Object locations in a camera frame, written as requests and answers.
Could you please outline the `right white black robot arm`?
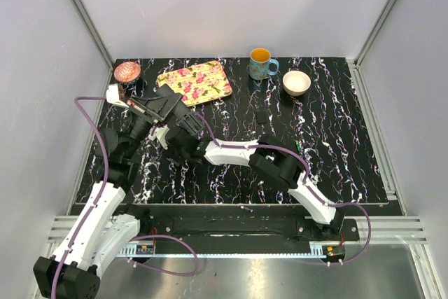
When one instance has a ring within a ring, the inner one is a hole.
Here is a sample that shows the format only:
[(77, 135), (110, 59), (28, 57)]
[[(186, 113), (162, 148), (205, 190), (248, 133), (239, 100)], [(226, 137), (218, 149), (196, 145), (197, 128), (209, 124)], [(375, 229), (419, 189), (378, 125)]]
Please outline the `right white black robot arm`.
[(344, 213), (309, 178), (308, 164), (293, 148), (268, 134), (253, 141), (224, 141), (197, 135), (211, 130), (205, 120), (190, 112), (165, 136), (169, 156), (178, 165), (185, 161), (199, 165), (235, 165), (251, 168), (264, 183), (296, 199), (315, 222), (319, 234), (334, 240), (342, 234)]

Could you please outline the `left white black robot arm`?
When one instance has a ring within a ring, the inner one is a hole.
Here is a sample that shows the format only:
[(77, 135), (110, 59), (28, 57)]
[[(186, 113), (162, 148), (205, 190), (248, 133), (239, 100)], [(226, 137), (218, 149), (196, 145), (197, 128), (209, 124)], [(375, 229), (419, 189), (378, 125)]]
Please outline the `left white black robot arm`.
[(104, 166), (63, 242), (52, 256), (40, 257), (34, 264), (44, 298), (94, 298), (104, 271), (120, 250), (134, 238), (145, 239), (153, 232), (149, 209), (120, 206), (137, 173), (132, 158), (147, 138), (163, 141), (167, 121), (173, 116), (182, 119), (189, 109), (168, 85), (149, 98), (129, 97), (121, 85), (110, 85), (106, 101), (129, 109), (132, 124), (126, 132), (93, 129)]

